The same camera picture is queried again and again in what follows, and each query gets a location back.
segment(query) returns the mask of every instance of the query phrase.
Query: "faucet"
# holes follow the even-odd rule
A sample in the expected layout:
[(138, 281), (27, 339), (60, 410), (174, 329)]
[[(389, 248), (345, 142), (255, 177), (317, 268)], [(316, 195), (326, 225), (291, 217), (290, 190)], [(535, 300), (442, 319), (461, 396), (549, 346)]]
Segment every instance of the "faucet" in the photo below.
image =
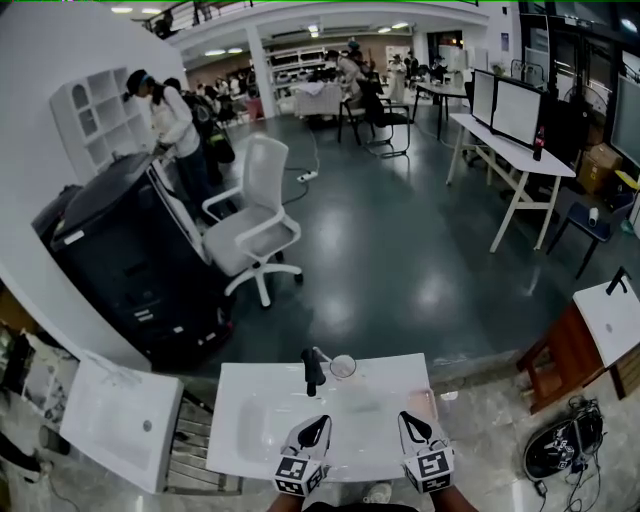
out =
[(312, 348), (305, 348), (300, 354), (304, 363), (304, 380), (307, 383), (307, 396), (316, 396), (316, 386), (322, 386), (327, 378), (322, 373), (318, 354)]
[(618, 286), (618, 283), (620, 283), (620, 286), (622, 286), (622, 291), (624, 291), (624, 293), (627, 293), (627, 287), (622, 282), (622, 277), (623, 276), (627, 276), (629, 279), (631, 279), (631, 276), (625, 270), (625, 268), (624, 267), (620, 267), (618, 269), (618, 271), (616, 272), (616, 275), (613, 278), (613, 281), (611, 281), (611, 284), (609, 284), (609, 286), (607, 287), (607, 290), (606, 290), (607, 295), (611, 295), (613, 293), (613, 290), (616, 289), (616, 286)]

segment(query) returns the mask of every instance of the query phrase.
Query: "white sink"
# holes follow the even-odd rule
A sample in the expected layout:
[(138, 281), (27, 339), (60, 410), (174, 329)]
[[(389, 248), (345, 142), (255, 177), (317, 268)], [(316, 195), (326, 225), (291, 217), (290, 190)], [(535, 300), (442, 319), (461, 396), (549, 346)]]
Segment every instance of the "white sink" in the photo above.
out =
[(339, 380), (323, 364), (327, 382), (306, 394), (300, 364), (222, 365), (207, 469), (271, 479), (289, 431), (328, 414), (333, 421), (327, 481), (401, 478), (398, 413), (431, 417), (435, 406), (422, 354), (358, 360), (355, 375)]
[(631, 283), (624, 276), (622, 284), (607, 295), (609, 284), (599, 284), (573, 295), (605, 368), (640, 343), (640, 301)]
[(60, 434), (147, 492), (165, 487), (182, 383), (89, 354), (80, 363)]

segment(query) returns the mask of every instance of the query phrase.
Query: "pillar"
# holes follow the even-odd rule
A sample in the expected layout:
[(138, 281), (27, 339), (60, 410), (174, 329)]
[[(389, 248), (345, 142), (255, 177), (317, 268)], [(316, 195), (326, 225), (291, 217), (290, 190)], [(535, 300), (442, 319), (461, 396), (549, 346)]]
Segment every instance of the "pillar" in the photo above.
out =
[(256, 73), (256, 84), (260, 91), (264, 116), (266, 118), (275, 117), (277, 115), (277, 109), (271, 87), (271, 74), (267, 66), (260, 34), (255, 25), (249, 25), (245, 27), (245, 30), (247, 31), (247, 40), (249, 41), (249, 50), (251, 51), (251, 60), (253, 61), (253, 69)]
[(429, 40), (424, 32), (413, 33), (413, 56), (420, 65), (429, 65)]

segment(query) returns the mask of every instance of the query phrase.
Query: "red bottle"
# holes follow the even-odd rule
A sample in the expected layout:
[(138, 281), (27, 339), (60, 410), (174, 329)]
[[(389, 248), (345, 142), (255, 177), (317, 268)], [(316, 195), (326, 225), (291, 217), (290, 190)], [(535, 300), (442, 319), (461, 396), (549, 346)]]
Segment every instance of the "red bottle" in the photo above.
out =
[(535, 140), (533, 141), (533, 159), (536, 162), (542, 157), (542, 148), (544, 147), (544, 126), (538, 129)]

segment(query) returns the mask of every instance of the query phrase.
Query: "gray floor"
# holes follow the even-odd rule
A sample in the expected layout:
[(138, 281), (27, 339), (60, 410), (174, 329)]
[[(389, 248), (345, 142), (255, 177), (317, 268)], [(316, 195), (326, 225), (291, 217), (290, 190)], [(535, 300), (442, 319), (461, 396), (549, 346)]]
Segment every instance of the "gray floor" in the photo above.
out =
[[(569, 228), (546, 256), (552, 225), (543, 251), (533, 251), (540, 212), (516, 213), (498, 251), (489, 254), (508, 203), (499, 184), (486, 186), (480, 166), (461, 167), (453, 186), (445, 186), (453, 152), (427, 133), (435, 132), (434, 109), (419, 112), (408, 158), (374, 158), (349, 128), (342, 144), (336, 128), (314, 130), (320, 176), (287, 207), (303, 235), (286, 257), (303, 268), (305, 282), (271, 275), (268, 311), (255, 284), (243, 284), (233, 338), (199, 375), (215, 376), (227, 361), (296, 361), (310, 345), (355, 358), (423, 352), (430, 368), (442, 368), (530, 346), (576, 290), (611, 279), (621, 264), (640, 278), (640, 241), (619, 233), (576, 281), (588, 238)], [(454, 141), (456, 130), (451, 121), (443, 139)], [(288, 116), (238, 126), (231, 137), (239, 142), (251, 131), (288, 144), (289, 166), (315, 167), (304, 121)], [(402, 147), (403, 134), (395, 140)], [(286, 173), (284, 198), (301, 192), (297, 175)], [(559, 212), (574, 199), (562, 190)]]

